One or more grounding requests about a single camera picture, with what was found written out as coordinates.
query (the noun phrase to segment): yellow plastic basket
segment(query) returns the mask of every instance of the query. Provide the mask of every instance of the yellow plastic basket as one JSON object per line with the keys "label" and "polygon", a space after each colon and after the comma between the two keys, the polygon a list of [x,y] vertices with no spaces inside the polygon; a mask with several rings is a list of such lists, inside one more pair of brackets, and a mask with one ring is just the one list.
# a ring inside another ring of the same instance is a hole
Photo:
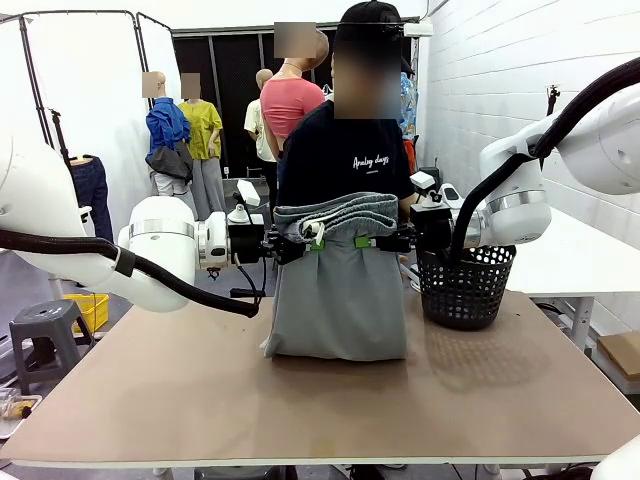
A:
{"label": "yellow plastic basket", "polygon": [[[65,295],[64,298],[75,300],[91,333],[95,333],[109,320],[109,295],[103,293],[95,295],[70,294]],[[80,327],[77,323],[73,326],[73,331],[80,333]]]}

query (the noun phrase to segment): cardboard box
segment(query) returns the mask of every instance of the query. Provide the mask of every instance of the cardboard box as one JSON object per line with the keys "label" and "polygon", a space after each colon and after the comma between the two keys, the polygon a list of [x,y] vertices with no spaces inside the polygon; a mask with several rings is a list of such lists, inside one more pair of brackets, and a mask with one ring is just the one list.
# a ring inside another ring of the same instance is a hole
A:
{"label": "cardboard box", "polygon": [[628,380],[640,380],[640,332],[600,337],[598,350],[606,353]]}

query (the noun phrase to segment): laundry basket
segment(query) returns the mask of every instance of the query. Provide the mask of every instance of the laundry basket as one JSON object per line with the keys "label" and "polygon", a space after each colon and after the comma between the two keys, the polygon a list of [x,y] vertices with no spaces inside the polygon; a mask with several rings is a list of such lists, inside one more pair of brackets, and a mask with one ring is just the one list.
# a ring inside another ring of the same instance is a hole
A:
{"label": "laundry basket", "polygon": [[464,250],[454,267],[435,254],[417,251],[425,318],[455,330],[480,330],[495,320],[516,248]]}
{"label": "laundry basket", "polygon": [[[102,293],[91,295],[69,294],[65,295],[64,298],[75,300],[91,333],[96,333],[109,320],[109,295]],[[80,333],[80,327],[78,327],[77,323],[73,325],[73,331]]]}

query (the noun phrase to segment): baseball cap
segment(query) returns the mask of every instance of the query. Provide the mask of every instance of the baseball cap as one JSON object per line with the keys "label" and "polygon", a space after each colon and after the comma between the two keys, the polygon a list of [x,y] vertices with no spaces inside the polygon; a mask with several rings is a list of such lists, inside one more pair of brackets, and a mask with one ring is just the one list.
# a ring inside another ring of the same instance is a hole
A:
{"label": "baseball cap", "polygon": [[334,49],[358,56],[371,66],[400,62],[404,72],[411,72],[402,57],[404,24],[398,9],[385,2],[370,0],[350,7],[342,16]]}

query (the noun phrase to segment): pink t-shirt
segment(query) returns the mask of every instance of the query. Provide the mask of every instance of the pink t-shirt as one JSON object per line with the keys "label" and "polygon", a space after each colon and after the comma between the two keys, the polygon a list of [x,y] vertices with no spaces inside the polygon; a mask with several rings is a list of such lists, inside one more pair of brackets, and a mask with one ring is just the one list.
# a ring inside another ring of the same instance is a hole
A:
{"label": "pink t-shirt", "polygon": [[271,79],[260,94],[262,114],[273,134],[281,138],[287,138],[300,120],[322,103],[322,89],[304,78]]}

